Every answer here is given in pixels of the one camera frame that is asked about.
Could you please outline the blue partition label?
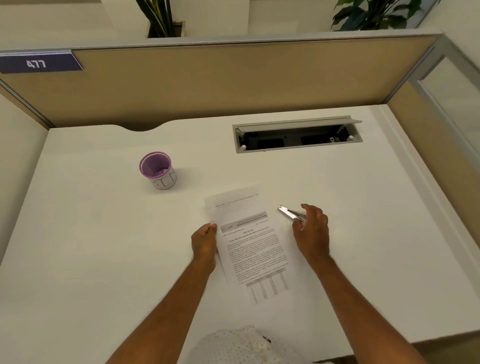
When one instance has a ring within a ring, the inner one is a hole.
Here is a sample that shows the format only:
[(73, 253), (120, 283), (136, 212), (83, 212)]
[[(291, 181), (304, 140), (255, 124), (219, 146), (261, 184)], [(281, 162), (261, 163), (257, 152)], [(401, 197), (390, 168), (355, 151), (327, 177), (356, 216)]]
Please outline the blue partition label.
[(0, 53), (0, 73), (4, 75), (83, 70), (71, 51)]

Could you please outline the printed white paper sheet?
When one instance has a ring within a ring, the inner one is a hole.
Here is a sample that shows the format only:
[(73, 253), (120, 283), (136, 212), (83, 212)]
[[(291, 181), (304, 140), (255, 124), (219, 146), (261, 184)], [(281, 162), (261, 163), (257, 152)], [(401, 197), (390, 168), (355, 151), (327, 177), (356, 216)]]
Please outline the printed white paper sheet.
[(260, 186), (205, 197), (217, 249), (235, 298), (256, 305), (293, 287), (292, 249), (279, 212)]

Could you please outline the person's left forearm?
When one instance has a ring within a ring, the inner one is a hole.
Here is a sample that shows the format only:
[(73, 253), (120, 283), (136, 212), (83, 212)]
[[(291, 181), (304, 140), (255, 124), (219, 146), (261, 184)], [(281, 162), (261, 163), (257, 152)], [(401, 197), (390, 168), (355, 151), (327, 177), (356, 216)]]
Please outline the person's left forearm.
[(177, 364), (216, 267), (215, 255), (195, 256), (165, 297), (105, 364)]

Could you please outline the beige cubicle partition panel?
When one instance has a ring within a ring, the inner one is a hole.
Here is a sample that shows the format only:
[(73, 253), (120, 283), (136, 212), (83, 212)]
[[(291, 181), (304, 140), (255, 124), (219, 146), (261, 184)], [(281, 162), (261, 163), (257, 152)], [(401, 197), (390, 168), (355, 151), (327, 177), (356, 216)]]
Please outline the beige cubicle partition panel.
[(0, 71), (0, 95), (45, 129), (384, 104), (441, 31), (418, 29), (67, 45), (81, 70)]

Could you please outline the spiky green potted plant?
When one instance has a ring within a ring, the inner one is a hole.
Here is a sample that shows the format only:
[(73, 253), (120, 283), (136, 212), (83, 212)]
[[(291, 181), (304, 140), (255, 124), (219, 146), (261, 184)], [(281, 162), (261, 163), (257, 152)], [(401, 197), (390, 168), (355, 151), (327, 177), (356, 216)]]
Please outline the spiky green potted plant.
[(170, 0), (135, 0), (149, 22), (148, 39), (180, 38), (183, 22), (174, 22)]

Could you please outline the purple and white cup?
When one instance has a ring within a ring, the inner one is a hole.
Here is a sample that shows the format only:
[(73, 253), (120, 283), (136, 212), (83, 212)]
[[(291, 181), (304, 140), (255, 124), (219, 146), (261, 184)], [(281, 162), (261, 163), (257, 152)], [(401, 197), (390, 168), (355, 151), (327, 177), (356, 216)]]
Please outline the purple and white cup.
[(177, 182), (177, 173), (172, 166), (171, 158), (161, 151), (145, 155), (140, 160), (139, 171), (157, 190), (168, 190)]

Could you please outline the person's right forearm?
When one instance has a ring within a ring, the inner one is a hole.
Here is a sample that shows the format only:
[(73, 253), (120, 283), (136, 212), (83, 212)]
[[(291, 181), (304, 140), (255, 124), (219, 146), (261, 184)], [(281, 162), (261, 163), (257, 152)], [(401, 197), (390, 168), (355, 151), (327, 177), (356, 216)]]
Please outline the person's right forearm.
[(358, 364), (428, 364), (361, 294), (330, 256), (309, 265), (317, 275)]

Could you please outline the person's right hand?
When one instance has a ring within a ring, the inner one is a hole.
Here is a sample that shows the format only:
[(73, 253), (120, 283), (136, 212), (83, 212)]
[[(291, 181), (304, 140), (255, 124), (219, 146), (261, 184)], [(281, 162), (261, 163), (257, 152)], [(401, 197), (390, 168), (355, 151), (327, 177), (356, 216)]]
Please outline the person's right hand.
[(303, 244), (297, 246), (309, 266), (315, 270), (330, 256), (328, 217), (322, 209), (307, 203), (301, 207), (306, 213), (303, 227)]

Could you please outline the white dotted shirt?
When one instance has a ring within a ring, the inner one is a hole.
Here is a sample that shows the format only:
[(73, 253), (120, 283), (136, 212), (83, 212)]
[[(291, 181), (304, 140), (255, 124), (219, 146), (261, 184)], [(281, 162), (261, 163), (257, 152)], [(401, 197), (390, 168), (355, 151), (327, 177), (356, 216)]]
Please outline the white dotted shirt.
[(217, 330), (198, 341), (185, 364), (314, 364), (291, 344), (252, 325)]

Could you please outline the person's left hand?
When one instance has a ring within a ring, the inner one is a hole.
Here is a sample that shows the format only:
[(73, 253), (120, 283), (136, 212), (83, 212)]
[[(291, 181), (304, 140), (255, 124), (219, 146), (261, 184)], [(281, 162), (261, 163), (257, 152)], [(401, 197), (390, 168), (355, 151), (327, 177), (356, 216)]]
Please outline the person's left hand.
[(191, 247), (193, 251), (193, 263), (209, 275), (216, 267), (216, 254), (218, 251), (211, 251), (207, 246), (207, 232), (211, 223), (207, 223), (196, 230), (191, 236)]

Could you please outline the silver metal stapler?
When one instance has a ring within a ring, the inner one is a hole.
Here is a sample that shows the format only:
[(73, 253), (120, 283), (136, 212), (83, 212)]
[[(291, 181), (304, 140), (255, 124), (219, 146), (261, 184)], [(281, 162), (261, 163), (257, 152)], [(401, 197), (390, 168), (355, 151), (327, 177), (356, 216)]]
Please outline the silver metal stapler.
[(290, 209), (286, 206), (283, 206), (283, 205), (278, 206), (278, 211), (281, 212), (286, 217), (288, 217), (289, 219), (291, 219), (292, 221), (299, 220), (301, 225), (305, 225), (305, 222), (306, 222), (306, 215), (305, 214), (303, 214), (301, 212), (298, 212), (298, 211), (295, 211), (295, 210), (292, 210), (292, 209)]

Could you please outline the glass side partition panel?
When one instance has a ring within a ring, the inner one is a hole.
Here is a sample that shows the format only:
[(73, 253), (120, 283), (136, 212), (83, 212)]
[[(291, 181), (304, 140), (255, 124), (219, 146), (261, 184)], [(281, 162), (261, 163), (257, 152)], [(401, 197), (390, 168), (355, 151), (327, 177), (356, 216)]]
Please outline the glass side partition panel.
[(442, 35), (386, 104), (480, 249), (480, 68)]

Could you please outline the broad-leaf green plant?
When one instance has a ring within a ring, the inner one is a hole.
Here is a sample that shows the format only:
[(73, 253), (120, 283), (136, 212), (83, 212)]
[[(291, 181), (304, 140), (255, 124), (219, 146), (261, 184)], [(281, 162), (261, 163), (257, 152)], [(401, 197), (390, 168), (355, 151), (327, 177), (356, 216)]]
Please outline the broad-leaf green plant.
[(423, 0), (337, 0), (331, 28), (335, 31), (406, 29)]

